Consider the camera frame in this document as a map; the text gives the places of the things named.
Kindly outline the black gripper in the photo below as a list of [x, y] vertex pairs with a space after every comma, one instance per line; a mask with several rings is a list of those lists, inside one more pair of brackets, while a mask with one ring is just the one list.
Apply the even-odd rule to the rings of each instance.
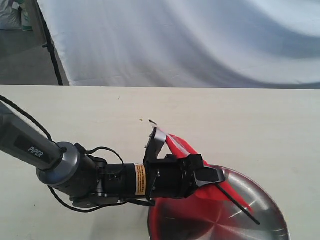
[[203, 167], [200, 154], [184, 158], [168, 154], [145, 163], [107, 164], [104, 168], [104, 192], [120, 200], [183, 199], [197, 187], [224, 181], [224, 171]]

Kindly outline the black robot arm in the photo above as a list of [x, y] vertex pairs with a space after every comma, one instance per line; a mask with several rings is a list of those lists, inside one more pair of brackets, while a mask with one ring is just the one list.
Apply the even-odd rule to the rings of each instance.
[[202, 156], [158, 155], [166, 134], [154, 127], [142, 164], [109, 164], [80, 144], [54, 142], [46, 129], [5, 97], [0, 99], [0, 149], [36, 168], [53, 195], [70, 197], [71, 210], [89, 213], [127, 203], [151, 207], [157, 198], [184, 199], [204, 186], [225, 181], [221, 168], [206, 166]]

